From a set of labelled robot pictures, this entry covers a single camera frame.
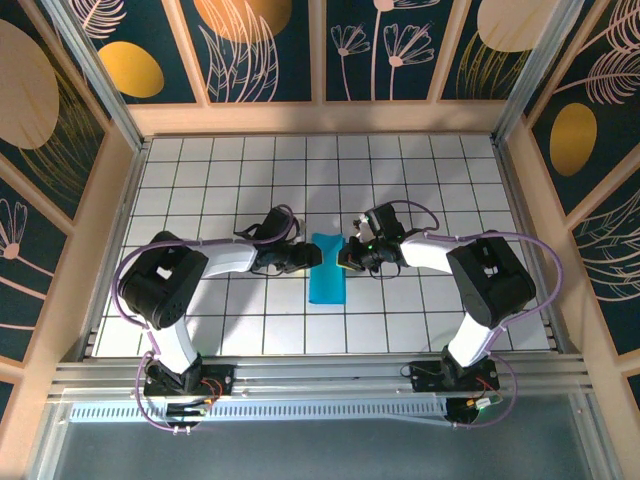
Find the blue towel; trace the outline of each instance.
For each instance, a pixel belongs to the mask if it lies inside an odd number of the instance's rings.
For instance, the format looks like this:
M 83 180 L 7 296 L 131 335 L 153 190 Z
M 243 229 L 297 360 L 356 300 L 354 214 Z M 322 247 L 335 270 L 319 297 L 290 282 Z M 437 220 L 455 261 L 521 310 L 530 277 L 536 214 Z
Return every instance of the blue towel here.
M 338 252 L 344 245 L 344 238 L 314 233 L 311 241 L 322 250 L 322 265 L 311 269 L 309 303 L 344 305 L 347 301 L 345 269 L 338 266 Z

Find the white arm segment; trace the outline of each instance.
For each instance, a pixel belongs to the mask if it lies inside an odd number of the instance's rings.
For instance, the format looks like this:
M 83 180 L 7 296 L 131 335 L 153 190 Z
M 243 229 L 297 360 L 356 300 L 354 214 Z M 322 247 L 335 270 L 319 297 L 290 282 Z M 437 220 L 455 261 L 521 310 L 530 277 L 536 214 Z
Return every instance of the white arm segment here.
M 451 273 L 447 253 L 458 246 L 459 244 L 453 242 L 429 240 L 422 232 L 418 232 L 402 242 L 400 250 L 410 267 L 429 267 Z M 492 330 L 480 325 L 466 313 L 458 333 L 449 343 L 449 353 L 461 367 L 473 365 L 485 355 L 484 347 L 491 337 L 491 332 Z
M 258 255 L 258 250 L 247 243 L 221 243 L 195 247 L 209 258 L 202 278 L 213 277 L 230 272 L 246 272 L 251 268 Z M 204 298 L 193 298 L 192 302 L 206 301 Z M 198 357 L 198 352 L 191 343 L 184 317 L 168 328 L 152 330 L 153 338 L 158 344 L 158 359 L 169 370 L 176 374 L 183 373 Z

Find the yellow oval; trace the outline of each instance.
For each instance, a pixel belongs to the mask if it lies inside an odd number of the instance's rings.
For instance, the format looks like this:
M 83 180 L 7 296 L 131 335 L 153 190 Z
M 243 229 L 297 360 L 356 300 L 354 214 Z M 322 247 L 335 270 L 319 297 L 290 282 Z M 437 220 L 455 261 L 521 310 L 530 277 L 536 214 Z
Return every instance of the yellow oval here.
M 160 93 L 164 75 L 158 62 L 143 48 L 129 42 L 113 42 L 98 52 L 116 88 L 132 97 L 148 98 Z
M 193 3 L 207 26 L 221 37 L 238 43 L 262 38 L 256 25 L 249 21 L 245 0 L 194 0 Z M 256 19 L 264 18 L 274 37 L 291 18 L 291 0 L 246 0 L 246 3 Z M 240 22 L 244 28 L 238 28 Z
M 531 50 L 553 13 L 557 0 L 482 0 L 478 34 L 499 52 Z
M 0 138 L 18 148 L 44 145 L 58 123 L 56 72 L 33 39 L 0 20 Z
M 589 107 L 570 103 L 558 113 L 551 129 L 551 164 L 565 177 L 578 173 L 589 160 L 598 135 L 598 123 Z

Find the white tiled surface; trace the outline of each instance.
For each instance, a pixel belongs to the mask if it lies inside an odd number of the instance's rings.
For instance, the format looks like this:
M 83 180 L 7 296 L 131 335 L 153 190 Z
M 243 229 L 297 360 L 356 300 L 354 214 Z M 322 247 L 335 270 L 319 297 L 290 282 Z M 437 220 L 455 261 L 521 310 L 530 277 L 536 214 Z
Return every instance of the white tiled surface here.
M 278 203 L 305 219 L 308 238 L 348 237 L 359 213 L 395 199 L 434 210 L 445 234 L 515 228 L 486 136 L 169 138 L 152 144 L 123 253 L 163 229 L 226 237 L 261 222 Z M 407 228 L 431 223 L 409 210 L 396 208 Z M 511 245 L 523 260 L 520 245 Z M 395 272 L 389 265 L 383 274 Z M 305 272 L 202 281 L 187 317 L 194 344 L 204 355 L 437 352 L 463 318 L 453 278 L 428 268 L 382 281 L 350 272 L 344 306 L 309 304 L 308 282 Z M 114 315 L 105 308 L 94 355 L 146 351 L 146 338 Z M 548 348 L 539 316 L 509 327 L 495 347 Z

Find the vent grille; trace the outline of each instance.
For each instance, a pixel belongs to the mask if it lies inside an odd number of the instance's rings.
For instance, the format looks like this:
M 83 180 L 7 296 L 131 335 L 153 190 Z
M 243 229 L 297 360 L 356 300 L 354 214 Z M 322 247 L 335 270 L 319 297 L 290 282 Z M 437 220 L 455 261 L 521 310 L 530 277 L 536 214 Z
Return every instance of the vent grille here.
M 164 406 L 147 407 L 154 419 L 163 418 Z M 444 416 L 445 400 L 306 400 L 306 401 L 220 401 L 207 415 L 208 421 L 247 420 L 332 420 L 380 418 L 386 415 L 415 417 Z M 141 422 L 135 402 L 77 403 L 71 410 L 71 422 Z

